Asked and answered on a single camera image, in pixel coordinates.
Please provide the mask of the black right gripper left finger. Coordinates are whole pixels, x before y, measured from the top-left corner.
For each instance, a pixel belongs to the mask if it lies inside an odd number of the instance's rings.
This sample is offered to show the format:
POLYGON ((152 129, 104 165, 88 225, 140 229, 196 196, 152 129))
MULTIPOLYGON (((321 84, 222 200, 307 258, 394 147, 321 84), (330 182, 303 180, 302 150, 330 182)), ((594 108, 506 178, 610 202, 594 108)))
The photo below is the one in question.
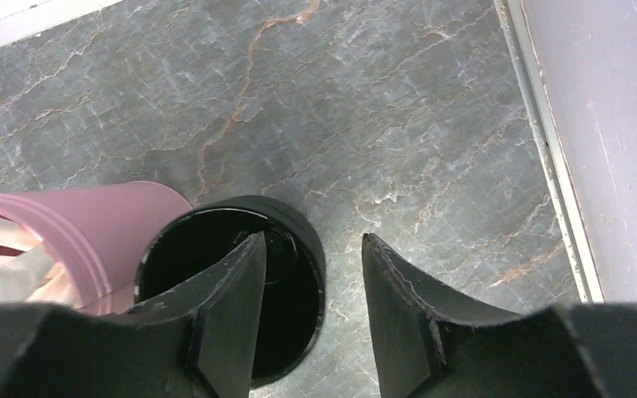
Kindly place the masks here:
POLYGON ((0 303, 0 397, 246 397, 265 238, 126 313, 0 303))

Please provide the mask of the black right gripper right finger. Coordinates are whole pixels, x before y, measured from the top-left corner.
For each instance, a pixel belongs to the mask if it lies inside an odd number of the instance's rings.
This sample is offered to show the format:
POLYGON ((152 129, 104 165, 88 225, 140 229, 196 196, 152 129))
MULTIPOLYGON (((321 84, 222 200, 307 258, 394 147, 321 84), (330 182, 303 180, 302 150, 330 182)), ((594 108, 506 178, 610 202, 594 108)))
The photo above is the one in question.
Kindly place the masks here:
POLYGON ((513 313, 362 239, 383 397, 637 397, 637 303, 513 313))

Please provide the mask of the black paper coffee cup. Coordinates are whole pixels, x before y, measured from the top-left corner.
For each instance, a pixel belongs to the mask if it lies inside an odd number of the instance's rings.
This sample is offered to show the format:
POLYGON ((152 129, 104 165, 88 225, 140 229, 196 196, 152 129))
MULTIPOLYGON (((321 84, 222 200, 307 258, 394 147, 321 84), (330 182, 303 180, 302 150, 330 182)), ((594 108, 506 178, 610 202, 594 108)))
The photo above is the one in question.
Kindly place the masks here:
POLYGON ((245 238, 265 236, 265 287, 251 388, 278 381, 314 347, 325 315, 326 260, 311 223, 292 206, 257 195, 192 209, 150 242, 134 280, 141 303, 214 265, 245 238))

